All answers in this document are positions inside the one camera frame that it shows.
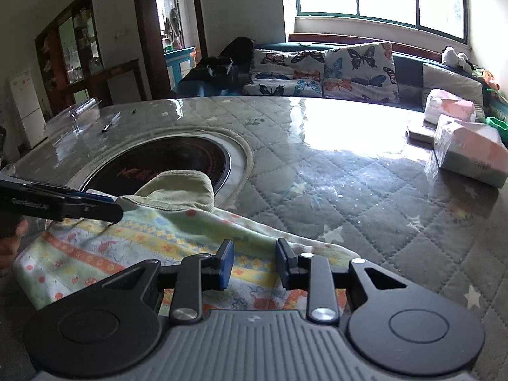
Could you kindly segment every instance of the black circular plate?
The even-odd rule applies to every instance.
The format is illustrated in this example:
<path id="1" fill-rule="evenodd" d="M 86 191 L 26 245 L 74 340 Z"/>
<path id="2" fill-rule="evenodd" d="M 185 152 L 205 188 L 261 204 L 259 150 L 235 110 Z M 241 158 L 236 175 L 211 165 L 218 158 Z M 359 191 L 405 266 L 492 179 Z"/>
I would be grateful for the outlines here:
<path id="1" fill-rule="evenodd" d="M 217 193 L 229 175 L 229 153 L 213 140 L 202 137 L 166 137 L 135 146 L 96 171 L 81 188 L 113 196 L 136 193 L 159 173 L 197 170 L 211 180 Z"/>

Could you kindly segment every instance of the orange butterfly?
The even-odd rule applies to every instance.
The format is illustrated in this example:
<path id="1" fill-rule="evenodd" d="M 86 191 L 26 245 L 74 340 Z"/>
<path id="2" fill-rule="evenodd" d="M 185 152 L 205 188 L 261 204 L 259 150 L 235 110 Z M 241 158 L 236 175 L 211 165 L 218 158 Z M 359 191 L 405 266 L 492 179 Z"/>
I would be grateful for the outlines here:
<path id="1" fill-rule="evenodd" d="M 352 91 L 351 80 L 340 78 L 339 80 L 334 80 L 332 82 L 325 82 L 324 89 L 327 91 L 342 91 L 342 89 Z"/>
<path id="2" fill-rule="evenodd" d="M 295 70 L 293 72 L 293 76 L 295 78 L 310 78 L 311 80 L 314 80 L 316 82 L 321 81 L 321 73 L 318 70 Z"/>
<path id="3" fill-rule="evenodd" d="M 390 59 L 392 58 L 393 56 L 393 48 L 392 48 L 392 44 L 389 43 L 389 42 L 386 42 L 386 43 L 381 43 L 381 46 L 383 47 L 384 49 L 384 55 L 387 59 Z"/>

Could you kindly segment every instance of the blue sofa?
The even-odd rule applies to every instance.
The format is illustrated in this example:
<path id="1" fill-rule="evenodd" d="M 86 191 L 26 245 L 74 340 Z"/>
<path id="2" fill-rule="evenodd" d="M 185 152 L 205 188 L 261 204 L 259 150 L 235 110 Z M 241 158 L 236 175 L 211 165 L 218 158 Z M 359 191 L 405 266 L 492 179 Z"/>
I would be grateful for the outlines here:
<path id="1" fill-rule="evenodd" d="M 281 52 L 299 52 L 304 50 L 329 50 L 336 48 L 338 44 L 324 44 L 324 43 L 275 43 L 275 44 L 259 44 L 257 49 L 276 50 Z M 447 70 L 459 73 L 463 76 L 469 77 L 473 80 L 482 83 L 484 88 L 484 108 L 488 110 L 490 96 L 487 93 L 489 86 L 478 77 L 459 71 L 441 63 L 427 60 L 424 58 L 411 56 L 402 53 L 393 53 L 395 62 L 395 74 L 397 75 L 397 82 L 399 85 L 400 103 L 386 103 L 387 106 L 423 111 L 422 107 L 422 90 L 423 90 L 423 68 L 424 63 L 433 64 Z M 247 81 L 249 74 L 248 64 L 239 67 L 239 82 L 237 87 L 229 90 L 220 90 L 214 85 L 203 81 L 181 81 L 174 89 L 173 92 L 178 97 L 210 97 L 210 96 L 240 96 L 241 89 Z"/>

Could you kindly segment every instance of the pillow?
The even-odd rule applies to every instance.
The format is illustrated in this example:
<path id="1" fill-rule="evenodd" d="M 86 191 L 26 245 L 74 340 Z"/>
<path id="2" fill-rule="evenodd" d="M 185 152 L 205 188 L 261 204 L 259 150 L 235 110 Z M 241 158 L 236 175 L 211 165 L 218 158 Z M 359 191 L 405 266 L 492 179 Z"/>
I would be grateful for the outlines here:
<path id="1" fill-rule="evenodd" d="M 432 89 L 443 89 L 449 93 L 472 101 L 475 105 L 483 107 L 482 83 L 469 77 L 453 73 L 439 66 L 423 64 L 423 92 L 422 105 L 427 104 L 427 97 Z"/>
<path id="2" fill-rule="evenodd" d="M 323 96 L 323 52 L 254 50 L 249 73 L 251 79 L 243 87 L 243 94 L 246 95 Z"/>
<path id="3" fill-rule="evenodd" d="M 323 94 L 332 99 L 398 103 L 392 44 L 368 43 L 326 50 Z"/>

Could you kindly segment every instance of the clear plastic container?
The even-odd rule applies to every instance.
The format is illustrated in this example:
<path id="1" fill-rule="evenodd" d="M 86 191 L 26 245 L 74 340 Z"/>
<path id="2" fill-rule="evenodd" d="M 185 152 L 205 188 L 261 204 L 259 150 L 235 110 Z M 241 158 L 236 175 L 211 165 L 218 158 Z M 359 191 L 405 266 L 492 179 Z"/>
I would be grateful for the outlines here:
<path id="1" fill-rule="evenodd" d="M 81 104 L 70 106 L 46 123 L 45 135 L 56 146 L 67 135 L 78 136 L 100 117 L 99 104 L 96 97 Z"/>

